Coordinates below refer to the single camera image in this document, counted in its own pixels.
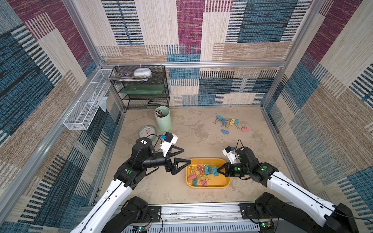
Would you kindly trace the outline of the teal binder clip carried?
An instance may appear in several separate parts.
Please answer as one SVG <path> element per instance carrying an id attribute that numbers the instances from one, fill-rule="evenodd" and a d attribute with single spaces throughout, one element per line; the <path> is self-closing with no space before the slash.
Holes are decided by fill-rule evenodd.
<path id="1" fill-rule="evenodd" d="M 204 166 L 204 168 L 205 168 L 205 175 L 212 175 L 213 174 L 211 165 L 206 165 L 206 166 Z"/>

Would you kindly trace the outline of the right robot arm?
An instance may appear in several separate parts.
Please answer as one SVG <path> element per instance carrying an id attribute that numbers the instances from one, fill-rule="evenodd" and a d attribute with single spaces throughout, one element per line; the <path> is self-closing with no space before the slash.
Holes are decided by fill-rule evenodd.
<path id="1" fill-rule="evenodd" d="M 217 169 L 226 177 L 248 176 L 250 180 L 275 191 L 289 201 L 287 204 L 270 193 L 263 193 L 251 209 L 258 219 L 268 216 L 283 219 L 307 233 L 357 233 L 358 227 L 352 211 L 340 203 L 334 205 L 297 183 L 291 181 L 278 168 L 261 163 L 248 147 L 226 147 L 222 153 L 229 159 Z"/>

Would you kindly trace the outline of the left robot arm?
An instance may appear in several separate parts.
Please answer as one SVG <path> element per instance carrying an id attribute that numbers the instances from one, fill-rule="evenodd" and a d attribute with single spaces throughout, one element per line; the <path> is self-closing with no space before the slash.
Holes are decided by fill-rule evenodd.
<path id="1" fill-rule="evenodd" d="M 110 221 L 119 205 L 133 192 L 146 176 L 147 169 L 164 167 L 166 172 L 176 175 L 191 164 L 190 160 L 172 157 L 184 152 L 175 146 L 178 137 L 166 132 L 157 152 L 151 139 L 139 138 L 132 147 L 130 158 L 117 170 L 105 194 L 87 216 L 72 230 L 73 233 L 100 233 Z"/>

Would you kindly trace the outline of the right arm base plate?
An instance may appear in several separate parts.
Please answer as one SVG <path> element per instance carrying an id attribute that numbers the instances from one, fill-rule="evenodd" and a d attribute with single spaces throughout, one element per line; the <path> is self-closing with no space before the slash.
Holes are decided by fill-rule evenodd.
<path id="1" fill-rule="evenodd" d="M 280 218 L 279 215 L 271 214 L 268 209 L 263 207 L 260 204 L 255 203 L 239 203 L 240 212 L 242 219 L 248 220 L 260 220 L 260 219 L 269 219 L 272 218 Z"/>

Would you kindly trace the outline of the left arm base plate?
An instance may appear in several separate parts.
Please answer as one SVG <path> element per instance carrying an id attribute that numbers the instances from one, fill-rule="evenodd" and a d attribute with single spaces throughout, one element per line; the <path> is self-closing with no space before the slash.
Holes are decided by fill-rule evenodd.
<path id="1" fill-rule="evenodd" d="M 122 217 L 124 220 L 129 220 L 130 224 L 133 223 L 160 223 L 160 214 L 162 213 L 162 207 L 158 206 L 148 206 L 147 210 L 144 212 L 142 211 L 139 216 L 135 220 L 130 220 L 131 218 L 135 217 L 135 214 L 127 214 L 124 210 L 119 213 L 119 216 Z"/>

